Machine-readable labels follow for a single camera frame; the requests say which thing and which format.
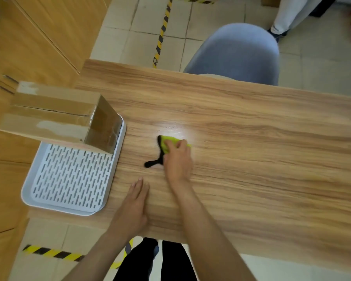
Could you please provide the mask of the person's right hand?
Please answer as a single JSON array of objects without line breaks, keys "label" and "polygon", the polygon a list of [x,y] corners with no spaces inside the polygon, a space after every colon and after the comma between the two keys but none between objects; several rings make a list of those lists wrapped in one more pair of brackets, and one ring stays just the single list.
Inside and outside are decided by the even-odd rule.
[{"label": "person's right hand", "polygon": [[171,187],[190,182],[192,169],[191,148],[186,140],[179,141],[176,147],[164,155],[165,177]]}]

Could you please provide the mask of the white slotted drain tray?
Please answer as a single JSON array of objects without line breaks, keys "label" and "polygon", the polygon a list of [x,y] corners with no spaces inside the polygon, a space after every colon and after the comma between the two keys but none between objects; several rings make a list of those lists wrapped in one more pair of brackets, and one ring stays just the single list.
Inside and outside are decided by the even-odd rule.
[{"label": "white slotted drain tray", "polygon": [[91,216],[106,204],[126,133],[122,121],[113,154],[41,142],[21,190],[28,206]]}]

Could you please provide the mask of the person's right forearm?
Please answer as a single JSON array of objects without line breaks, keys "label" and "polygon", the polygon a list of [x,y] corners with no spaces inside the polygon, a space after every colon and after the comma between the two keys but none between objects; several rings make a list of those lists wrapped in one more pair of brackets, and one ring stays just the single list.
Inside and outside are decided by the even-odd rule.
[{"label": "person's right forearm", "polygon": [[200,281],[257,281],[236,248],[201,203],[191,182],[169,180],[179,205],[191,259]]}]

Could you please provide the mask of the person's legs in black trousers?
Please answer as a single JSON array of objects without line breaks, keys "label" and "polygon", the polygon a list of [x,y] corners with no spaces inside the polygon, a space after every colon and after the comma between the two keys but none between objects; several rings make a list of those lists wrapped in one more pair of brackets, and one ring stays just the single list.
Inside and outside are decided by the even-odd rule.
[{"label": "person's legs in black trousers", "polygon": [[[112,281],[149,281],[158,252],[156,239],[143,238],[124,258]],[[182,244],[162,241],[162,257],[160,281],[198,281]]]}]

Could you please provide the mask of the person's left hand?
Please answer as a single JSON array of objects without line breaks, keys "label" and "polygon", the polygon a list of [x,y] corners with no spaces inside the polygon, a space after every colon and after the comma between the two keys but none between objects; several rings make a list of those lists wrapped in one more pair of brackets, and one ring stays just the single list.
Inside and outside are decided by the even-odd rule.
[{"label": "person's left hand", "polygon": [[112,218],[107,234],[124,244],[129,242],[139,234],[147,223],[145,205],[146,201],[141,203],[129,200],[128,194],[126,194],[121,206]]}]

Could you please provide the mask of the wooden cabinet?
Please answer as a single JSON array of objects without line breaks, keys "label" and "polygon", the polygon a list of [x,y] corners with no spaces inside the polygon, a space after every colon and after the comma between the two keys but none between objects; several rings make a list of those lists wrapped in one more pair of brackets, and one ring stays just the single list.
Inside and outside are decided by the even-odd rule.
[{"label": "wooden cabinet", "polygon": [[[0,0],[0,85],[17,81],[72,87],[112,0]],[[0,89],[0,120],[14,95]],[[20,191],[39,147],[0,131],[0,281],[9,277],[27,226]]]}]

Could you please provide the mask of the person's left forearm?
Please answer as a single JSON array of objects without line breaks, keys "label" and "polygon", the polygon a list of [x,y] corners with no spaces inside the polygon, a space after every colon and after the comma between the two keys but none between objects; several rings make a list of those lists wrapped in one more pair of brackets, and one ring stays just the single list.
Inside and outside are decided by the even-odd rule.
[{"label": "person's left forearm", "polygon": [[104,281],[119,253],[139,231],[116,227],[107,230],[62,281]]}]

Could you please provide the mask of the brown cardboard box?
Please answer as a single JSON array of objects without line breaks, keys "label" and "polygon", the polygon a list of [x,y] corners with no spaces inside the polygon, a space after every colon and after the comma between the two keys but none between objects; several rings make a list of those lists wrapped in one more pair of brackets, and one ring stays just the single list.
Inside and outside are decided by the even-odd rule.
[{"label": "brown cardboard box", "polygon": [[21,81],[1,118],[0,131],[113,155],[126,126],[98,92]]}]

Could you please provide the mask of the grey chair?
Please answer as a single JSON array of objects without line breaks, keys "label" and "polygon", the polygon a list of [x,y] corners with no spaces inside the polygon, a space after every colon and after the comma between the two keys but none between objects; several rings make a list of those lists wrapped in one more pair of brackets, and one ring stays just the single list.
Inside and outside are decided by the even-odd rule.
[{"label": "grey chair", "polygon": [[200,46],[184,73],[277,86],[280,51],[272,35],[249,23],[231,23]]}]

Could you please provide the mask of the green cloth with black trim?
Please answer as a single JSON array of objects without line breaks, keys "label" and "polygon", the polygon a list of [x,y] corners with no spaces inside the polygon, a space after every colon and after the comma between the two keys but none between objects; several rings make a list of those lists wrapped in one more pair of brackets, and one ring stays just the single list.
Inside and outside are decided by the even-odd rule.
[{"label": "green cloth with black trim", "polygon": [[144,167],[145,168],[151,168],[155,165],[161,165],[164,166],[164,155],[169,153],[169,148],[168,146],[165,144],[165,141],[171,141],[173,143],[173,145],[177,146],[178,142],[181,141],[180,139],[177,139],[175,137],[171,137],[171,136],[164,136],[164,135],[159,135],[157,137],[157,143],[159,146],[159,157],[156,160],[151,160],[151,161],[147,161],[144,163]]}]

